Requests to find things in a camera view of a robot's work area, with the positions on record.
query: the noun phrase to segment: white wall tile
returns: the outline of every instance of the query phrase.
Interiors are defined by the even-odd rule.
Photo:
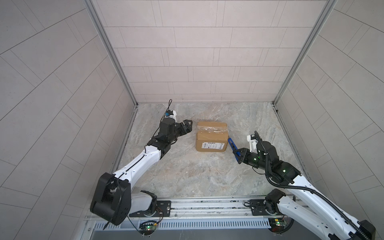
[[[269,48],[263,48],[262,53],[260,55],[259,62],[257,63],[258,66],[263,66],[265,62],[265,58],[268,54]]]
[[[55,75],[72,93],[75,93],[102,59],[96,44],[91,41],[56,69]]]
[[[35,87],[0,58],[0,119],[11,111]]]
[[[241,67],[235,67],[235,72],[233,73],[232,81],[237,82],[239,78]]]
[[[256,102],[259,94],[223,94],[222,102]]]
[[[68,24],[61,21],[15,46],[12,51],[40,79],[45,79],[79,49],[80,44]]]
[[[125,67],[164,66],[160,48],[118,48]]]
[[[232,28],[175,28],[178,48],[229,48]]]
[[[322,88],[324,84],[328,81],[328,79],[329,79],[329,76],[327,74],[324,74],[323,77],[320,79],[320,81],[312,89],[313,94],[316,95],[319,92],[320,88]]]
[[[169,94],[167,83],[132,83],[137,94]]]
[[[250,86],[250,82],[217,82],[215,93],[248,93]]]
[[[168,48],[167,50],[171,66],[212,66],[213,48]]]
[[[314,122],[316,122],[316,120],[319,119],[323,113],[325,113],[323,106],[319,103],[304,82],[299,84],[297,90],[292,95],[311,124],[314,124]]]
[[[74,36],[76,37],[76,39],[80,43],[80,45],[84,46],[86,42],[84,41],[83,37],[81,36],[81,34],[80,34],[79,30],[77,29],[76,25],[74,24],[72,18],[71,17],[66,18],[66,19],[64,19],[64,21],[68,24],[68,26],[70,27],[72,33],[74,34]]]
[[[37,33],[11,0],[1,1],[0,16],[0,53]]]
[[[153,82],[188,82],[188,67],[149,67]]]
[[[25,3],[45,28],[84,9],[84,4],[76,0],[25,0]]]
[[[78,220],[78,217],[60,215],[48,240],[70,239]]]
[[[175,48],[173,28],[120,27],[127,48]]]
[[[233,28],[232,48],[278,48],[286,28]]]
[[[162,48],[161,49],[161,54],[163,55],[163,62],[164,66],[169,67],[169,56],[168,56],[168,49],[167,48]]]
[[[105,58],[101,63],[100,63],[100,68],[102,72],[104,73],[105,77],[108,80],[108,83],[112,81],[112,79],[116,76],[116,70],[115,67],[112,64],[112,61],[109,57]]]
[[[106,155],[107,151],[96,143],[67,204],[81,208],[85,207],[87,198],[91,193],[92,186],[98,177],[97,174]]]
[[[344,211],[357,219],[367,219],[367,215],[361,208],[356,197],[343,179],[333,161],[329,161],[319,167],[325,184],[332,194],[335,203]]]
[[[347,183],[373,175],[367,164],[331,118],[326,120],[316,130],[316,133]]]
[[[353,67],[355,61],[332,46],[321,36],[317,36],[308,56],[336,83]]]
[[[312,27],[325,1],[287,1],[278,26]]]
[[[71,96],[54,74],[45,79],[0,121],[0,159],[17,165]]]
[[[299,75],[311,91],[315,88],[324,74],[325,72],[321,70],[321,68],[308,56],[305,56],[299,69],[297,70],[297,75]]]
[[[356,64],[339,82],[339,86],[381,129],[384,129],[382,81]]]
[[[108,113],[111,113],[123,90],[124,86],[119,76],[116,75],[105,89],[99,100]]]
[[[148,103],[168,103],[169,99],[176,103],[183,101],[181,94],[146,94],[145,99]]]
[[[305,146],[307,146],[312,159],[317,160],[323,156],[327,150],[322,144],[320,138],[316,135],[316,132],[312,128],[304,113],[300,113],[293,122],[295,123],[297,131],[303,139]]]
[[[279,24],[281,14],[283,13],[285,4],[286,4],[286,1],[279,1],[279,4],[277,5],[275,14],[273,16],[271,26],[276,27]]]
[[[14,239],[30,209],[0,204],[0,231],[2,238]]]
[[[294,63],[300,48],[270,48],[263,66],[286,66]]]
[[[33,26],[36,32],[40,32],[44,30],[44,27],[41,25],[37,17],[33,14],[31,9],[25,3],[24,0],[12,0],[16,7],[22,12],[28,22]]]
[[[71,19],[86,43],[97,36],[97,31],[92,23],[91,17],[88,15],[87,10],[84,9],[72,15]]]
[[[287,112],[287,109],[285,108],[284,104],[282,101],[279,101],[276,105],[278,111],[279,111],[279,114],[281,116],[281,118],[283,119],[284,121],[284,125],[288,131],[288,134],[291,135],[295,130],[296,130],[296,126],[295,124],[293,123],[292,119],[291,119],[291,116],[289,116],[288,112]]]
[[[352,49],[356,46],[356,44],[360,41],[360,39],[364,36],[364,34],[368,31],[369,28],[370,26],[363,23],[363,25],[361,25],[361,27],[356,32],[356,34],[345,46],[345,48],[343,49],[343,52],[348,55],[352,51]]]
[[[356,62],[384,80],[384,33],[370,28],[349,53]]]
[[[65,155],[62,159],[62,161],[60,162],[62,165],[74,170],[75,172],[81,174],[81,171],[83,170],[84,166],[81,165],[80,163],[76,162],[75,160],[73,160],[72,158],[68,157],[67,155]]]
[[[362,192],[355,193],[356,198],[367,213],[369,219],[377,219],[384,213],[383,208],[377,207],[383,203],[384,187],[379,186],[371,189],[364,190]],[[373,223],[376,227],[376,231],[381,236],[384,235],[384,224],[382,222]]]
[[[0,160],[0,184],[2,185],[8,176],[15,169],[15,165]]]
[[[96,36],[93,41],[95,42],[97,49],[99,50],[101,56],[105,58],[108,56],[107,50],[105,49],[104,44],[101,42],[100,36]]]
[[[173,83],[175,94],[209,94],[211,93],[210,82],[187,82]]]
[[[98,0],[107,26],[156,26],[151,1]]]
[[[287,28],[280,48],[301,48],[312,28]]]
[[[116,104],[100,134],[100,138],[102,138],[106,144],[111,145],[122,116],[123,111]]]
[[[253,93],[277,94],[281,83],[276,82],[257,82]]]
[[[221,94],[183,94],[183,102],[221,102]]]
[[[278,1],[227,1],[223,26],[270,26]]]
[[[79,130],[69,117],[59,113],[3,186],[39,196]]]
[[[113,48],[126,48],[127,46],[124,43],[122,38],[120,28],[118,27],[104,27],[105,32],[107,33],[108,39],[111,42]]]
[[[155,17],[156,26],[163,26],[163,20],[161,18],[160,5],[158,0],[152,0],[153,15]]]
[[[312,127],[314,130],[316,130],[318,127],[320,127],[328,118],[330,118],[329,114],[325,112],[319,119],[316,120],[314,124],[312,124]]]
[[[217,1],[216,26],[223,26],[225,1]]]
[[[31,194],[0,187],[0,204],[32,209],[38,198]]]
[[[320,35],[338,49],[343,50],[361,25],[362,22],[333,10],[321,29]]]
[[[284,103],[284,106],[287,109],[289,115],[292,117],[296,110],[299,108],[299,104],[297,104],[295,98],[288,90],[285,90],[285,92],[281,96],[281,100]]]
[[[257,66],[261,48],[221,48],[219,66]]]
[[[381,0],[356,0],[347,15],[384,31],[384,3]]]
[[[129,83],[147,82],[143,67],[122,67]]]
[[[84,166],[106,121],[107,119],[101,111],[94,108],[73,140],[66,155]]]
[[[159,3],[163,26],[216,26],[217,1]]]
[[[194,82],[232,81],[235,67],[193,67]]]
[[[22,75],[30,84],[37,87],[41,79],[36,76],[11,50],[0,55],[9,65],[11,65],[20,75]]]
[[[293,132],[291,134],[291,138],[298,151],[299,157],[301,158],[301,163],[303,165],[303,170],[306,177],[312,183],[321,180],[321,174],[313,162],[313,159],[308,152],[308,149],[306,148],[302,138],[300,137],[299,132],[297,130]]]
[[[361,192],[366,189],[370,189],[373,187],[381,186],[379,180],[375,176],[370,176],[364,179],[361,179],[357,182],[349,184],[353,193]]]
[[[384,167],[382,161],[382,155],[384,153],[382,147],[383,141],[384,132],[381,131],[355,146],[357,152],[368,164],[381,184],[384,184],[384,173],[382,171]]]
[[[67,105],[85,121],[105,89],[106,85],[99,74],[93,71],[69,99]]]
[[[372,120],[332,79],[324,84],[316,97],[347,138],[372,123]]]
[[[381,129],[375,123],[372,123],[368,127],[364,128],[363,130],[361,130],[360,132],[356,133],[354,136],[349,138],[349,141],[353,146],[356,146],[357,144],[361,143],[365,139],[375,135],[380,131]]]
[[[323,156],[319,157],[319,159],[315,160],[315,164],[317,167],[320,167],[324,163],[327,163],[331,160],[331,155],[329,153],[324,154]]]
[[[48,239],[79,175],[60,164],[15,239]]]

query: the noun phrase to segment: mounting plate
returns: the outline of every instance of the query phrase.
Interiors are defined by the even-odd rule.
[[[162,210],[162,212],[164,213],[164,217],[170,216],[170,204],[171,204],[170,201],[157,201],[156,206]],[[147,217],[147,216],[144,215],[144,211],[138,211],[138,212],[131,213],[129,217]],[[155,214],[151,217],[160,217],[160,214],[158,211],[155,211]]]

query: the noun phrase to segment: gray marble floor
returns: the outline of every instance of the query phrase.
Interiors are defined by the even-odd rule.
[[[166,104],[141,104],[120,163],[129,163],[159,126]],[[238,164],[230,146],[225,152],[197,152],[196,124],[220,121],[238,148],[247,147],[247,135],[258,131],[271,142],[281,160],[301,170],[270,103],[177,103],[171,108],[177,121],[194,122],[193,131],[179,137],[169,152],[139,179],[132,192],[147,190],[158,197],[266,195],[274,187],[249,165]]]

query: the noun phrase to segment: vent grille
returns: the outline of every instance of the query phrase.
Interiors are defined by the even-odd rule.
[[[162,221],[158,229],[270,228],[268,219],[182,219]]]

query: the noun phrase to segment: cardboard box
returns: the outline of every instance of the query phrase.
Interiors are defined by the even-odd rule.
[[[196,150],[224,152],[228,144],[228,127],[225,122],[198,122]]]

